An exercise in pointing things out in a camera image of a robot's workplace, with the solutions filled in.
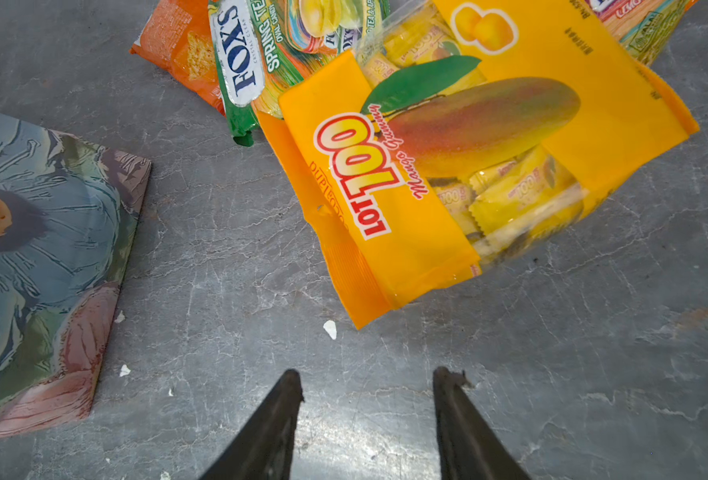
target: painted box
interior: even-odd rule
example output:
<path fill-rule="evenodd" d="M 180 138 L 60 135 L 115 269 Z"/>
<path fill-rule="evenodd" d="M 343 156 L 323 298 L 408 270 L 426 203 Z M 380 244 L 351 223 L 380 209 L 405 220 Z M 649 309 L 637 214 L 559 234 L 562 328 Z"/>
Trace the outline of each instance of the painted box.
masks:
<path fill-rule="evenodd" d="M 149 172 L 0 114 L 0 437 L 89 415 Z"/>

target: mango illustration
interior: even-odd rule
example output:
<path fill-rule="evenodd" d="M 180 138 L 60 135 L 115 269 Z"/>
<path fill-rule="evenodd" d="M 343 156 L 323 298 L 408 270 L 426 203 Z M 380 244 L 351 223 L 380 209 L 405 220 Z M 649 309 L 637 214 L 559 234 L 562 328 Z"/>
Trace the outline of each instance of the mango illustration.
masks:
<path fill-rule="evenodd" d="M 464 7 L 455 14 L 455 28 L 466 42 L 479 44 L 496 52 L 513 42 L 513 29 L 508 21 L 494 12 L 480 15 L 472 7 Z"/>
<path fill-rule="evenodd" d="M 341 24 L 341 0 L 300 0 L 301 20 L 312 37 L 333 33 Z"/>
<path fill-rule="evenodd" d="M 509 78 L 435 97 L 388 125 L 424 176 L 468 178 L 538 145 L 579 109 L 561 82 Z"/>
<path fill-rule="evenodd" d="M 461 37 L 466 42 L 473 42 L 474 38 L 474 27 L 482 19 L 482 15 L 479 14 L 475 9 L 471 7 L 462 8 L 457 14 L 455 14 L 455 28 L 457 32 L 461 34 Z"/>
<path fill-rule="evenodd" d="M 488 13 L 474 25 L 474 38 L 491 52 L 501 50 L 513 42 L 513 30 L 505 18 Z"/>

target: candy bag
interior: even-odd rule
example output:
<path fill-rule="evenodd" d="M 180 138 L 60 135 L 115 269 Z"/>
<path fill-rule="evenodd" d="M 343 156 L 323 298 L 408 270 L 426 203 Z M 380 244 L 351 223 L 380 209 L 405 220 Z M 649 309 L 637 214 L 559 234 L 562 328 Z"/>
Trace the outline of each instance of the candy bag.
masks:
<path fill-rule="evenodd" d="M 130 48 L 223 114 L 207 0 L 160 0 Z"/>
<path fill-rule="evenodd" d="M 586 0 L 613 37 L 641 63 L 655 61 L 698 0 Z"/>
<path fill-rule="evenodd" d="M 697 124 L 582 2 L 413 2 L 259 114 L 361 328 L 584 218 Z"/>
<path fill-rule="evenodd" d="M 282 118 L 282 92 L 381 24 L 386 0 L 211 0 L 223 106 L 237 143 L 251 145 L 256 111 Z"/>

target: lot 100 logo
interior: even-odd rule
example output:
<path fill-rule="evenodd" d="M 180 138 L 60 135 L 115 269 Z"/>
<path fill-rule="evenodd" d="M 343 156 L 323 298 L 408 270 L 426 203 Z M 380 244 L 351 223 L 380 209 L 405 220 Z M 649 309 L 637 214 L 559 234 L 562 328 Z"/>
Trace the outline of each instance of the lot 100 logo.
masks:
<path fill-rule="evenodd" d="M 330 156 L 332 176 L 365 240 L 389 234 L 391 228 L 371 193 L 405 181 L 388 149 L 375 140 L 367 117 L 348 113 L 325 120 L 316 129 L 314 146 Z"/>

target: yellow candy package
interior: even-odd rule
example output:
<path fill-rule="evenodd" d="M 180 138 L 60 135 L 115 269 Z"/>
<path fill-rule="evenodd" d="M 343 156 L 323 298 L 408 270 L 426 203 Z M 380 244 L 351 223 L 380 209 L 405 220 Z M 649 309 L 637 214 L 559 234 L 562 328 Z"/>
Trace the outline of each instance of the yellow candy package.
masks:
<path fill-rule="evenodd" d="M 263 130 L 358 328 L 590 214 L 698 130 L 583 2 L 413 2 Z"/>

